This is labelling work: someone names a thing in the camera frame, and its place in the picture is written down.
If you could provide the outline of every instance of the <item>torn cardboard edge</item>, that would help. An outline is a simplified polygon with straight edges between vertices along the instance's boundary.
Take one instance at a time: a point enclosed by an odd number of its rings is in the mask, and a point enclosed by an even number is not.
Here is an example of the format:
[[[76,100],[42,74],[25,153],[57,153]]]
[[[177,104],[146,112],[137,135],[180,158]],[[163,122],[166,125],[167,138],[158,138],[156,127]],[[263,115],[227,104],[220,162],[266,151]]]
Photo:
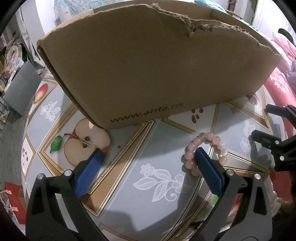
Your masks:
[[[161,9],[158,4],[152,4],[152,5],[148,5],[148,4],[129,4],[129,5],[124,5],[124,6],[119,6],[119,7],[111,7],[112,5],[109,5],[109,8],[103,11],[100,11],[101,8],[98,8],[96,10],[98,10],[97,12],[95,11],[88,11],[87,13],[83,12],[77,19],[82,19],[82,18],[89,18],[92,17],[93,15],[96,14],[100,14],[103,12],[109,12],[109,11],[113,11],[116,9],[122,9],[122,8],[128,8],[128,7],[133,7],[133,6],[145,6],[147,8],[151,8],[154,9],[155,11],[161,13],[161,14],[165,14],[177,19],[180,19],[184,25],[187,27],[187,31],[188,31],[188,37],[190,37],[191,35],[194,34],[194,32],[196,30],[209,30],[211,31],[213,28],[216,29],[232,29],[235,31],[235,33],[240,32],[241,34],[246,35],[247,37],[251,38],[253,41],[256,42],[256,44],[259,47],[264,48],[266,51],[270,51],[271,55],[278,55],[276,52],[273,51],[273,49],[270,46],[266,46],[264,44],[261,44],[255,37],[253,37],[249,32],[247,32],[245,29],[242,29],[239,26],[232,26],[226,23],[221,22],[220,20],[194,20],[194,19],[190,19],[187,15],[182,15],[179,13],[175,13],[175,12],[170,12],[164,9]],[[79,110],[96,126],[99,126],[101,128],[103,128],[102,126],[98,125],[91,117],[89,114],[87,114],[87,112],[81,107],[81,105],[76,101],[76,99],[74,98],[74,96],[70,93],[70,91],[68,90],[68,88],[66,87],[66,85],[63,83],[63,81],[61,80],[61,78],[59,77],[59,75],[57,74],[57,72],[55,71],[55,69],[53,68],[52,64],[50,63],[49,59],[46,56],[46,53],[44,52],[43,48],[42,48],[42,44],[45,41],[45,39],[47,38],[47,36],[53,34],[53,33],[57,33],[58,31],[61,31],[63,28],[65,28],[66,26],[73,24],[75,22],[76,19],[71,19],[71,21],[69,21],[68,23],[66,23],[63,26],[58,27],[57,29],[54,29],[52,32],[48,33],[43,39],[38,41],[38,52],[40,53],[41,57],[44,59],[45,64],[49,67],[49,69],[51,70],[52,74],[54,75],[54,77],[56,78],[56,80],[59,82],[60,86],[62,87],[62,89],[65,91],[65,93],[67,94],[67,96],[71,99],[71,101],[79,108]]]

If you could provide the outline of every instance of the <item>gray floor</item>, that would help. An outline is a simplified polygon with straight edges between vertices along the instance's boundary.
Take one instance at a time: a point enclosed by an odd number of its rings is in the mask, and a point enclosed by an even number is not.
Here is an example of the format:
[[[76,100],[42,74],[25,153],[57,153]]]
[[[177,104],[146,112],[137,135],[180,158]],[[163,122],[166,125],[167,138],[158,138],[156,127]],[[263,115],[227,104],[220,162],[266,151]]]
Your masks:
[[[26,117],[19,114],[8,116],[3,126],[0,142],[0,189],[4,182],[21,185],[20,153]]]

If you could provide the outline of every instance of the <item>pink bead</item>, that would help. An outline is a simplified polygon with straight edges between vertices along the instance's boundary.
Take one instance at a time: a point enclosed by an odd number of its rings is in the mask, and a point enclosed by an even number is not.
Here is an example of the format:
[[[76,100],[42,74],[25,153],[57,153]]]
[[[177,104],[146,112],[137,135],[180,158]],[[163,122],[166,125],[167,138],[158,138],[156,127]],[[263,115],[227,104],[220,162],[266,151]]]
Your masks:
[[[189,145],[187,146],[187,148],[190,151],[195,151],[197,147],[193,142],[190,142]]]
[[[195,162],[193,160],[188,160],[186,163],[185,163],[185,166],[187,169],[192,169],[195,167]]]
[[[213,140],[212,140],[212,142],[213,142],[214,145],[218,145],[220,143],[220,141],[221,141],[221,139],[218,136],[215,136],[213,138]]]
[[[227,157],[226,156],[220,157],[219,162],[221,165],[225,165],[227,163]]]
[[[204,133],[204,132],[200,133],[198,136],[200,137],[200,139],[201,139],[202,141],[205,141],[205,140],[207,139],[207,134]]]
[[[199,175],[200,175],[200,170],[199,170],[199,168],[198,168],[198,167],[194,167],[194,168],[192,168],[192,170],[191,170],[191,175],[194,176],[194,177],[199,176]]]
[[[214,135],[212,132],[209,132],[209,133],[207,134],[207,140],[208,140],[208,141],[213,140],[214,137],[215,137],[215,135]]]
[[[200,137],[195,137],[193,143],[198,147],[202,144],[202,139]]]
[[[219,150],[222,150],[222,149],[225,148],[225,144],[224,144],[223,142],[220,142],[220,143],[217,145],[217,148],[218,148]]]
[[[186,160],[191,160],[193,158],[193,152],[192,151],[185,151],[184,157]]]

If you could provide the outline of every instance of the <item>box flap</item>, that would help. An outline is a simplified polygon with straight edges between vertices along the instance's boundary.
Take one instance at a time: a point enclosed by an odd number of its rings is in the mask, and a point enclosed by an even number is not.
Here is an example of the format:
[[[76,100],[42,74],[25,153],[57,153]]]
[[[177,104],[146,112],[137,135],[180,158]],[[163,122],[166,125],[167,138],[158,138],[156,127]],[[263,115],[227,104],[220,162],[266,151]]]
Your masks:
[[[203,17],[213,11],[165,2]],[[253,94],[280,61],[239,27],[155,4],[94,12],[52,31],[38,51],[82,113],[104,128]]]

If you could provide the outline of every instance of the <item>apple stem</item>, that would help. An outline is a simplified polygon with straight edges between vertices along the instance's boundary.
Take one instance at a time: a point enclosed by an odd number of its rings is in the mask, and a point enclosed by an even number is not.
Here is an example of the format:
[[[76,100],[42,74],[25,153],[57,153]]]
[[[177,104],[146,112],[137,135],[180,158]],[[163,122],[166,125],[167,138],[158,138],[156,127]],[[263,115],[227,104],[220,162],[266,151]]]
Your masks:
[[[81,141],[82,144],[83,143],[86,143],[87,145],[90,145],[91,146],[91,144],[89,144],[88,142],[82,140],[80,137],[78,137],[78,136],[76,136],[76,135],[74,135],[72,133],[65,133],[64,136],[72,136],[72,137],[75,137],[76,139],[78,139],[79,141]]]

